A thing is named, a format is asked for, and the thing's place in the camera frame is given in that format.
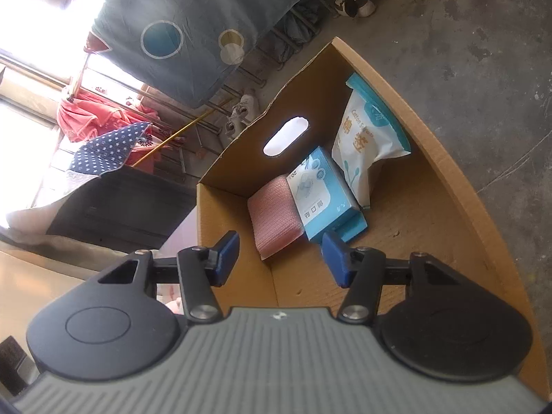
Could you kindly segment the blue white bandage box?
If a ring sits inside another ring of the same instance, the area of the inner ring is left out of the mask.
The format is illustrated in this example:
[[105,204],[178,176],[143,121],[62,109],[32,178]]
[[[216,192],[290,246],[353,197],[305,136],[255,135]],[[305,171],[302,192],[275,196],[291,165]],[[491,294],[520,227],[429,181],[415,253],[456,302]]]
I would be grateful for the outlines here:
[[349,242],[368,229],[342,170],[323,148],[313,150],[286,181],[310,242],[320,244],[328,231]]

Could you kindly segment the pink knitted cloth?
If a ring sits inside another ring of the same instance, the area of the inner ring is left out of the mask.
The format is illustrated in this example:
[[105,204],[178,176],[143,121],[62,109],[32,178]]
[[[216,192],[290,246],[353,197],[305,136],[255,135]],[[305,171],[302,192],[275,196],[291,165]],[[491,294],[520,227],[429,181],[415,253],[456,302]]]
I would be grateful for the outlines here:
[[305,234],[286,176],[277,176],[247,200],[255,247],[262,261]]

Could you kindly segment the cotton swab white pack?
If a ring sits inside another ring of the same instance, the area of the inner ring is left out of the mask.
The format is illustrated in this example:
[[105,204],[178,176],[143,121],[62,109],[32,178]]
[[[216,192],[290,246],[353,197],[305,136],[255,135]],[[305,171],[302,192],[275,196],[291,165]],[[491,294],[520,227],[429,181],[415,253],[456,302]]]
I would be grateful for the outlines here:
[[351,95],[334,139],[331,157],[360,207],[371,206],[376,165],[412,152],[401,124],[359,74],[346,81]]

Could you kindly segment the black cabinet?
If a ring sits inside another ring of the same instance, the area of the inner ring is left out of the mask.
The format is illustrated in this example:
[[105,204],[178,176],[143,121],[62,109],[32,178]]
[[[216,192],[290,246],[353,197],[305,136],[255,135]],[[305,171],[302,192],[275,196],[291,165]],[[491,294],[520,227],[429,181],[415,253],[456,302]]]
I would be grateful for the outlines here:
[[125,166],[74,191],[48,233],[119,252],[158,249],[196,202],[195,190]]

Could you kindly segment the navy polka dot cloth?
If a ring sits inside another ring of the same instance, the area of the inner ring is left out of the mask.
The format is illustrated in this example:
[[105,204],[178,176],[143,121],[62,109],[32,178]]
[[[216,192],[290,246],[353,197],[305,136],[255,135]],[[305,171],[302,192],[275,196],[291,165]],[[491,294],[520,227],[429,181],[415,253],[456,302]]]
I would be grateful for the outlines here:
[[120,169],[141,140],[148,139],[148,122],[136,122],[85,142],[74,153],[69,171],[101,176]]

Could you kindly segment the beige cushion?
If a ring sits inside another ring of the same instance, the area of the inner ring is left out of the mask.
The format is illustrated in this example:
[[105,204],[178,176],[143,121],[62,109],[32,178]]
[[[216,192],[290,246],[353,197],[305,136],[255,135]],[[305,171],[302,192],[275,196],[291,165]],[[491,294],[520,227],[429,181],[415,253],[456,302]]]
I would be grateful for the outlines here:
[[1,225],[1,252],[72,278],[86,279],[116,264],[124,252],[92,245],[68,236],[49,234],[58,211],[53,207],[30,208],[8,215]]

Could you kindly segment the red hanging clothes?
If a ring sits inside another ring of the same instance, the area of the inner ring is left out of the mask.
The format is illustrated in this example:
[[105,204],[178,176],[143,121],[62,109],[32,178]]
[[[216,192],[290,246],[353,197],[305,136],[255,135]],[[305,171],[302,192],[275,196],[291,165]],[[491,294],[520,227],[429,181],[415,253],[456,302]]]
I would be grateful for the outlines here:
[[57,108],[56,121],[68,141],[78,146],[76,151],[85,142],[102,134],[136,122],[148,122],[148,139],[140,141],[140,146],[135,147],[123,166],[136,166],[151,174],[155,163],[160,160],[160,153],[154,151],[158,141],[151,126],[151,120],[157,118],[157,112],[142,106],[138,106],[138,110],[144,114],[135,114],[130,109],[112,104],[102,96],[81,91],[72,100],[62,100]]

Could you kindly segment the blue circle pattern bedsheet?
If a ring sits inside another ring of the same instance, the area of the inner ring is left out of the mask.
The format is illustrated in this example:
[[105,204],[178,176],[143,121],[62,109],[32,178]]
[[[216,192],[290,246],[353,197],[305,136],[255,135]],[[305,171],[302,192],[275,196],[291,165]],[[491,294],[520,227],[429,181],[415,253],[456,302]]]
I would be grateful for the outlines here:
[[299,1],[105,0],[86,49],[198,108]]

